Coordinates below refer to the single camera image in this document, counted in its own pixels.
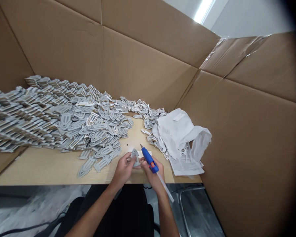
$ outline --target cardboard flap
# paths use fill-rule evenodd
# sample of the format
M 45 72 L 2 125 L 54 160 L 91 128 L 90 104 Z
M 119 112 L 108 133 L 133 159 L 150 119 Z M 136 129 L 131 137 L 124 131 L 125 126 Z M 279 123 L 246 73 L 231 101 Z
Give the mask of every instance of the cardboard flap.
M 205 59 L 200 69 L 224 78 L 250 54 L 262 40 L 263 37 L 261 36 L 238 39 L 222 38 Z
M 12 162 L 15 158 L 23 153 L 26 147 L 19 147 L 13 153 L 0 153 L 0 173 Z
M 17 86 L 27 88 L 24 78 L 31 75 L 31 66 L 0 9 L 0 90 L 9 92 Z
M 101 0 L 56 0 L 61 4 L 101 23 Z
M 267 37 L 227 78 L 296 102 L 295 33 Z
M 1 0 L 0 5 L 36 74 L 102 90 L 99 23 L 56 1 Z
M 102 23 L 196 68 L 220 39 L 162 0 L 102 0 Z

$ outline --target cardboard wall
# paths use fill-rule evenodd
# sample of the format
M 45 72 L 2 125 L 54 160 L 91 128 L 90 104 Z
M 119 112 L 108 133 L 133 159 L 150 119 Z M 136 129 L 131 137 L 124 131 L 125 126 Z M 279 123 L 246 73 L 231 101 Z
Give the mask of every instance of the cardboard wall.
M 153 108 L 180 106 L 213 135 L 202 180 L 227 236 L 274 231 L 296 180 L 292 33 L 228 39 L 210 54 L 219 37 L 162 0 L 0 7 L 0 89 L 41 74 Z
M 0 90 L 8 92 L 16 86 L 27 87 L 24 77 L 31 75 L 31 66 L 0 9 Z
M 113 98 L 173 110 L 197 68 L 104 27 L 103 79 Z
M 129 7 L 142 11 L 141 4 L 144 3 L 138 1 Z M 114 21 L 129 25 L 132 31 L 142 32 L 143 27 L 148 27 L 145 22 L 142 22 L 143 25 L 130 25 L 140 22 L 141 15 L 133 16 L 131 22 L 115 15 L 115 7 L 119 4 L 120 1 L 110 4 L 105 1 L 101 3 L 100 0 L 83 0 L 79 3 L 72 0 L 0 0 L 0 6 L 35 74 L 92 84 L 114 98 L 141 98 L 149 101 L 152 108 L 173 110 L 197 68 L 190 65 L 192 61 L 190 64 L 183 62 L 184 57 L 180 55 L 177 58 L 181 60 L 173 57 L 175 53 L 171 50 L 186 55 L 193 52 L 192 58 L 197 59 L 197 65 L 200 65 L 219 37 L 158 0 L 148 5 L 159 9 L 157 15 L 160 22 L 161 11 L 167 12 L 167 17 L 163 19 L 166 25 L 160 28 L 157 22 L 148 24 L 150 30 L 156 32 L 155 36 L 162 30 L 162 37 L 151 38 L 154 43 L 145 44 L 136 35 L 128 37 L 127 32 L 120 34 L 100 24 L 105 11 L 106 19 L 113 17 Z M 168 20 L 171 15 L 175 21 Z M 186 34 L 199 40 L 190 44 L 191 40 L 181 38 L 182 33 L 178 37 L 177 21 L 181 22 L 181 29 L 186 28 Z M 160 48 L 156 42 L 172 45 L 171 50 Z M 182 48 L 175 47 L 175 44 L 182 44 Z
M 283 36 L 267 40 L 276 42 Z M 225 65 L 219 64 L 228 57 L 218 57 L 212 69 L 223 73 L 217 76 L 200 71 L 179 105 L 194 124 L 212 133 L 212 142 L 202 157 L 205 173 L 201 178 L 227 236 L 276 236 L 295 194 L 296 103 L 263 92 L 264 88 L 253 88 L 259 87 L 264 76 L 261 68 L 267 74 L 263 78 L 267 85 L 296 67 L 293 61 L 282 64 L 281 53 L 289 51 L 277 47 L 280 51 L 274 44 L 262 42 L 252 54 L 260 60 L 255 58 L 245 65 L 248 73 L 242 71 L 245 75 L 240 83 L 229 80 L 229 75 L 236 75 L 237 68 L 251 56 L 243 58 L 226 79 L 221 76 L 226 72 L 220 71 Z M 265 59 L 263 52 L 271 48 L 280 59 L 274 55 L 272 60 Z M 222 55 L 228 54 L 232 52 L 224 50 Z M 296 85 L 295 72 L 287 76 L 282 77 L 287 85 Z M 241 84 L 248 78 L 252 87 Z M 270 88 L 277 95 L 287 92 L 283 87 Z M 296 90 L 290 92 L 296 98 Z
M 102 0 L 102 24 L 197 68 L 220 39 L 161 0 Z
M 224 40 L 201 69 L 296 102 L 295 33 Z
M 0 0 L 0 5 L 35 74 L 103 90 L 99 23 L 54 0 Z

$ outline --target floor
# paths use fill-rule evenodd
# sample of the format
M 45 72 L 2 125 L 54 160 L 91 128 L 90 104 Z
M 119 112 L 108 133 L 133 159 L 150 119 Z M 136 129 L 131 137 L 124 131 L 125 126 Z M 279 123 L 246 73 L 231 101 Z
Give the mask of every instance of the floor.
M 179 205 L 179 192 L 186 187 L 200 185 L 168 184 L 175 199 L 171 204 L 172 211 L 182 237 L 188 237 L 188 234 Z M 0 187 L 0 233 L 54 220 L 76 197 L 85 196 L 89 188 L 90 185 Z M 145 192 L 148 203 L 154 209 L 155 222 L 159 224 L 157 196 L 153 189 L 145 189 Z M 182 204 L 191 236 L 224 236 L 205 190 L 183 192 Z M 34 236 L 45 228 L 46 225 L 29 230 L 26 236 Z M 24 233 L 7 236 L 19 237 Z

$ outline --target white tag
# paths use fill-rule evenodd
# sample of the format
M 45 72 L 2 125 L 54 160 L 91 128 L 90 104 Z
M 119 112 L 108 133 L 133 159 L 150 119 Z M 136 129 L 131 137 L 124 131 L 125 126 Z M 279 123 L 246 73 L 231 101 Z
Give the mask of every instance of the white tag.
M 182 117 L 184 116 L 185 114 L 178 114 L 177 116 L 175 116 L 173 118 L 174 121 L 179 121 L 180 119 L 182 119 Z

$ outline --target fingers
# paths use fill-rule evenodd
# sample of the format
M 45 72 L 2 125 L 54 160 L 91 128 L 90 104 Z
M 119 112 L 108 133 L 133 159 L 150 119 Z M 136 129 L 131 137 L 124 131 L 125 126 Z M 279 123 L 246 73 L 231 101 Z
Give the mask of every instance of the fingers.
M 156 163 L 156 165 L 157 165 L 158 167 L 163 166 L 163 164 L 160 163 L 160 162 L 159 162 L 154 156 L 152 156 L 152 158 L 153 158 L 153 160 L 155 161 L 155 163 Z
M 125 155 L 123 155 L 123 157 L 121 159 L 127 159 L 128 157 L 131 156 L 131 152 L 127 152 Z
M 149 168 L 149 165 L 147 163 L 147 161 L 143 161 L 141 164 L 141 167 L 144 169 L 145 173 L 147 174 L 148 172 L 151 172 L 150 171 L 150 168 Z
M 128 167 L 129 167 L 129 169 L 132 169 L 133 168 L 133 166 L 134 166 L 134 164 L 135 164 L 135 162 L 136 162 L 136 157 L 134 157 L 134 158 L 130 158 L 131 160 L 129 161 L 129 163 L 128 163 Z

